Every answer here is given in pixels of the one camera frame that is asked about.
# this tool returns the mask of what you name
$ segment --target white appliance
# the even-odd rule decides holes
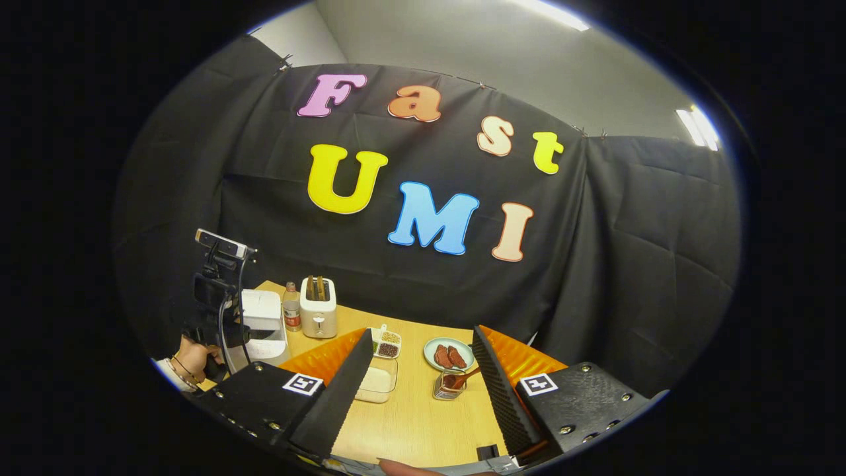
[[[303,334],[316,339],[329,339],[338,334],[338,297],[335,295],[335,283],[323,278],[323,287],[327,291],[328,301],[312,301],[305,297],[309,279],[305,278],[299,287],[299,317],[303,323]]]
[[[242,290],[241,307],[244,309],[244,325],[250,326],[250,331],[273,331],[264,339],[250,339],[247,342],[250,360],[276,366],[290,359],[291,351],[282,322],[282,300],[279,294],[273,291]],[[235,372],[247,365],[241,346],[228,350]]]

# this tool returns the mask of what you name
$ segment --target gray wall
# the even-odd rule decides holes
[[[317,0],[254,36],[293,66],[428,69],[483,81],[590,136],[692,143],[675,113],[692,102],[655,65],[595,25],[577,31],[510,0]]]
[[[307,3],[270,19],[252,35],[293,66],[347,63],[315,3]]]

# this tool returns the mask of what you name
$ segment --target small bowl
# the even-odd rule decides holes
[[[365,377],[355,392],[355,400],[384,403],[397,388],[399,365],[392,358],[373,357]]]

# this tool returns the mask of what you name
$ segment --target clip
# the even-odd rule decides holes
[[[282,64],[281,64],[281,65],[279,66],[279,68],[276,70],[276,73],[273,73],[273,75],[274,75],[274,76],[275,76],[275,75],[278,75],[278,74],[279,74],[279,72],[285,72],[285,71],[287,71],[287,70],[288,70],[288,68],[291,68],[291,64],[290,64],[290,63],[288,63],[288,58],[291,58],[292,56],[293,56],[293,54],[289,54],[289,55],[285,56],[285,58],[282,58],[282,59],[280,60],[280,61],[282,62]]]

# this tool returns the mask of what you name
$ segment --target cup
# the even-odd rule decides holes
[[[432,390],[432,396],[436,400],[455,400],[467,389],[467,382],[464,382],[459,389],[452,389],[443,384],[443,378],[446,375],[464,375],[464,370],[445,369],[435,379],[435,387]]]

